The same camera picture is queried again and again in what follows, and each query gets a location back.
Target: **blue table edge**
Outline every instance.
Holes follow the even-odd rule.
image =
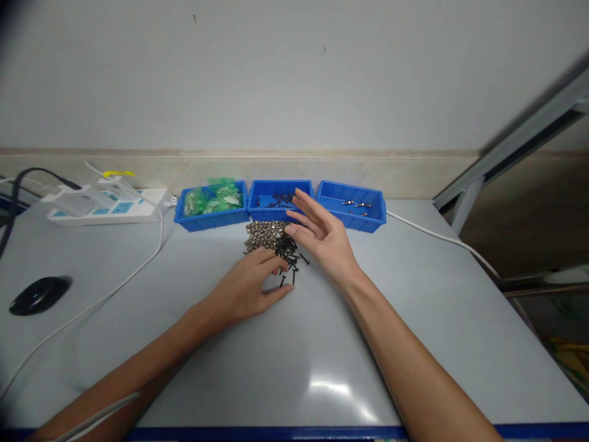
[[[589,422],[551,424],[500,424],[503,438],[586,438]],[[21,441],[34,428],[6,430],[8,440]],[[404,427],[144,427],[134,428],[126,441],[197,440],[373,440],[406,439]]]

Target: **gray table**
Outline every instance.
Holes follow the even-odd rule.
[[[455,237],[429,201],[387,206]],[[156,246],[157,224],[68,228],[44,217],[37,205],[18,218],[0,262],[3,384],[40,339],[112,290]],[[9,427],[40,426],[162,333],[241,258],[244,226],[188,233],[169,212],[160,254],[27,364],[4,403]],[[393,219],[372,235],[348,234],[360,265],[492,423],[556,424],[545,434],[553,435],[570,429],[560,424],[584,422],[575,428],[587,431],[589,408],[470,253]],[[74,284],[52,309],[33,317],[8,313],[32,281],[59,275]],[[350,311],[312,262],[286,299],[202,347],[138,427],[172,438],[185,427],[400,425]],[[171,427],[176,433],[162,432]],[[332,434],[348,434],[340,430]]]

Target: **blue plastic bin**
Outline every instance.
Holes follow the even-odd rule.
[[[230,211],[214,212],[193,217],[184,216],[184,197],[186,197],[186,194],[194,187],[182,190],[182,194],[178,199],[178,205],[176,206],[174,222],[180,224],[188,231],[205,230],[209,228],[221,227],[224,225],[248,222],[250,220],[250,216],[247,214],[247,188],[245,186],[245,181],[235,181],[235,186],[239,190],[239,193],[244,196],[243,207]],[[218,186],[203,186],[202,192],[207,195],[208,198],[213,198],[215,196],[215,192],[213,190],[215,187]]]
[[[387,206],[380,190],[321,181],[317,201],[341,219],[347,228],[373,233],[387,222]],[[371,204],[371,207],[356,207],[356,204],[360,203]],[[363,213],[367,213],[368,216],[360,216]]]
[[[309,180],[254,180],[247,206],[252,219],[257,221],[292,221],[293,219],[287,216],[287,209],[301,212],[294,204],[291,204],[292,207],[266,206],[276,202],[273,195],[289,195],[295,193],[297,188],[308,193],[311,198],[315,198],[313,186]]]

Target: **pile of screws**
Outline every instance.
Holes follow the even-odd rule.
[[[275,203],[270,203],[266,206],[266,208],[271,207],[284,207],[285,209],[292,209],[293,207],[293,196],[294,194],[289,193],[287,195],[272,195],[272,197],[276,200]]]
[[[354,201],[350,200],[350,201],[344,201],[342,204],[343,204],[344,206],[349,206],[349,205],[351,205],[351,204],[353,204],[353,203],[354,203]],[[371,205],[371,204],[367,204],[367,203],[360,203],[360,204],[356,204],[356,207],[368,207],[368,208],[370,209],[370,208],[372,207],[372,205]],[[364,212],[364,213],[363,213],[363,214],[361,214],[360,216],[368,216],[368,212]]]
[[[259,247],[271,249],[277,256],[282,257],[288,263],[288,270],[293,271],[293,285],[295,283],[295,274],[299,271],[296,266],[299,259],[302,259],[309,265],[309,261],[298,252],[296,254],[296,242],[284,231],[284,228],[290,223],[284,221],[254,221],[245,226],[246,232],[250,235],[244,243],[247,252],[244,255],[256,250]],[[280,286],[284,284],[286,275],[282,275]]]

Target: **computer mouse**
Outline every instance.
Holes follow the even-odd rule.
[[[10,313],[17,316],[29,316],[43,313],[53,306],[71,285],[63,277],[50,276],[41,278],[29,285],[10,304]]]

